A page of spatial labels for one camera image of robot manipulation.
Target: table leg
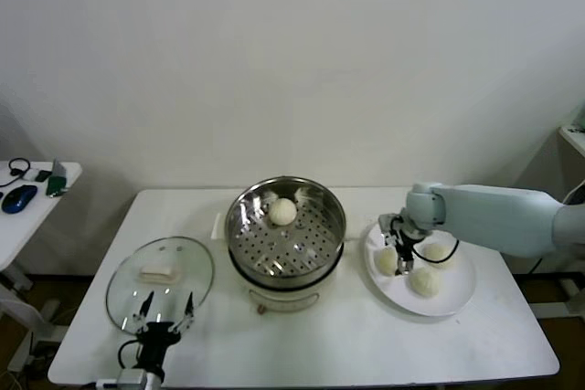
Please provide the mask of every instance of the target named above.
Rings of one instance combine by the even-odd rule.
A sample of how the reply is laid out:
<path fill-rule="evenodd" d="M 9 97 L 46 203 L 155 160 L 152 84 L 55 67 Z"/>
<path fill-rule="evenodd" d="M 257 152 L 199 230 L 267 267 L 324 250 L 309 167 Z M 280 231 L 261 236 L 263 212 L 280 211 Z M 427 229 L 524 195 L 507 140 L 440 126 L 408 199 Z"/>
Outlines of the table leg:
<path fill-rule="evenodd" d="M 571 279 L 562 279 L 560 284 L 570 299 L 550 303 L 530 303 L 534 315 L 537 319 L 581 317 L 585 321 L 585 290 L 579 291 Z"/>
<path fill-rule="evenodd" d="M 48 300 L 41 312 L 33 306 L 21 301 L 14 292 L 0 284 L 0 305 L 13 319 L 29 329 L 27 336 L 20 343 L 12 357 L 8 370 L 21 372 L 30 360 L 31 347 L 34 350 L 39 342 L 59 343 L 67 332 L 67 326 L 57 326 L 50 323 L 59 307 L 58 300 Z"/>
<path fill-rule="evenodd" d="M 13 262 L 6 267 L 2 274 L 4 274 L 13 284 L 15 290 L 28 291 L 32 288 L 33 282 L 27 277 L 23 270 L 16 262 Z"/>

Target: small white table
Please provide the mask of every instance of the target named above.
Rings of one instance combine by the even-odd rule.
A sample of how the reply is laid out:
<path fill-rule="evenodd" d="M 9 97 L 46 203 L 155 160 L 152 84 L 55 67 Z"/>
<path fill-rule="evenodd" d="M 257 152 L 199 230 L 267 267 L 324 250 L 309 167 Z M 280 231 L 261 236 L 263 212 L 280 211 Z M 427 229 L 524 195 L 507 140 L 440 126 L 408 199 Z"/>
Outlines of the small white table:
<path fill-rule="evenodd" d="M 67 172 L 67 186 L 71 187 L 81 174 L 81 166 L 79 163 L 62 163 L 62 165 Z M 15 167 L 25 168 L 21 162 L 15 163 Z M 50 171 L 52 162 L 33 162 L 31 167 Z M 9 182 L 14 178 L 14 176 L 10 175 L 8 162 L 0 162 L 0 184 Z M 63 198 L 63 196 L 49 198 L 45 195 L 47 181 L 36 183 L 20 179 L 7 187 L 0 188 L 0 191 L 4 193 L 3 197 L 0 198 L 0 204 L 10 191 L 23 184 L 38 186 L 37 194 L 28 203 L 27 207 L 17 214 L 7 214 L 0 210 L 0 231 L 2 233 L 2 239 L 0 240 L 2 243 L 0 245 L 0 271 L 14 283 L 14 290 L 28 290 L 32 286 L 32 282 L 14 262 L 14 259 L 60 199 Z M 59 302 L 56 300 L 49 300 L 41 312 L 38 312 L 34 307 L 21 301 L 12 290 L 0 285 L 0 305 L 2 311 L 5 311 L 35 334 L 33 346 L 40 341 L 60 341 L 67 329 L 65 326 L 54 326 L 48 323 L 52 314 L 59 307 Z M 22 370 L 28 357 L 31 332 L 27 334 L 25 340 L 21 342 L 16 350 L 15 356 L 8 365 L 8 370 L 13 372 Z"/>
<path fill-rule="evenodd" d="M 381 213 L 398 212 L 408 188 L 338 188 L 347 216 L 344 255 L 333 288 L 313 307 L 267 312 L 239 286 L 225 241 L 211 238 L 237 189 L 141 192 L 105 256 L 51 365 L 59 385 L 84 385 L 120 372 L 116 352 L 129 336 L 104 304 L 120 262 L 159 237 L 205 243 L 216 280 L 196 322 L 165 358 L 164 387 L 335 387 L 425 385 L 554 374 L 558 360 L 499 253 L 462 248 L 477 270 L 471 302 L 450 318 L 400 309 L 366 274 L 359 236 Z M 128 348 L 125 362 L 133 364 Z"/>

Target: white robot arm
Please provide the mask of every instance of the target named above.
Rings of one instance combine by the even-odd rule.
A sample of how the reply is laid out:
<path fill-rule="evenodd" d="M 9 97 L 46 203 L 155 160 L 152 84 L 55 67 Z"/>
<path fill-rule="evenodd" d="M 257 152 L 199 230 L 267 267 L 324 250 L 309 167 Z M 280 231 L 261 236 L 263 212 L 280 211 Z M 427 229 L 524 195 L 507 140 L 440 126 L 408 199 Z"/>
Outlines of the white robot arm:
<path fill-rule="evenodd" d="M 433 229 L 503 253 L 533 258 L 585 244 L 585 205 L 566 206 L 538 191 L 463 184 L 415 184 L 399 216 L 381 216 L 387 237 L 399 237 L 401 271 L 409 252 Z"/>

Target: computer mouse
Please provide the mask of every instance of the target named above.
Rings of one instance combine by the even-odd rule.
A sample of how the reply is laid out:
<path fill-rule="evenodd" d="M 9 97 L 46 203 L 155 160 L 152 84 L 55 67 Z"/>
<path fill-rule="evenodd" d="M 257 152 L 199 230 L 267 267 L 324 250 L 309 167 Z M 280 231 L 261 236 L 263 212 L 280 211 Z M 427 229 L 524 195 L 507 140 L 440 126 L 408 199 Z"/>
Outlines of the computer mouse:
<path fill-rule="evenodd" d="M 23 184 L 13 189 L 2 200 L 2 210 L 7 214 L 17 214 L 27 207 L 37 192 L 38 188 L 32 184 Z"/>

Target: steamed bun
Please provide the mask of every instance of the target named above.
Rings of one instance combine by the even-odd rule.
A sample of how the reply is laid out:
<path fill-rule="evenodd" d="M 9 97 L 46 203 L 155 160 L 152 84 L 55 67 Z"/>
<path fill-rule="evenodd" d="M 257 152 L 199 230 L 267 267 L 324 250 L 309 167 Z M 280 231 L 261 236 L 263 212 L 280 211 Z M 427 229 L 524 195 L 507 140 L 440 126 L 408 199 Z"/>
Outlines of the steamed bun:
<path fill-rule="evenodd" d="M 376 268 L 385 276 L 394 276 L 398 268 L 398 254 L 393 247 L 384 247 L 374 253 Z"/>
<path fill-rule="evenodd" d="M 422 255 L 426 259 L 441 260 L 447 258 L 451 254 L 451 252 L 452 252 L 451 247 L 445 244 L 439 244 L 438 242 L 432 242 L 424 247 L 424 249 L 422 250 Z M 440 264 L 432 264 L 432 266 L 436 269 L 447 269 L 448 267 L 452 266 L 454 261 L 455 255 L 453 255 L 450 259 L 445 260 Z"/>
<path fill-rule="evenodd" d="M 409 274 L 410 287 L 423 297 L 436 296 L 441 289 L 441 277 L 433 269 L 415 269 Z"/>
<path fill-rule="evenodd" d="M 268 209 L 268 218 L 276 226 L 287 226 L 296 218 L 296 206 L 288 198 L 279 198 Z"/>

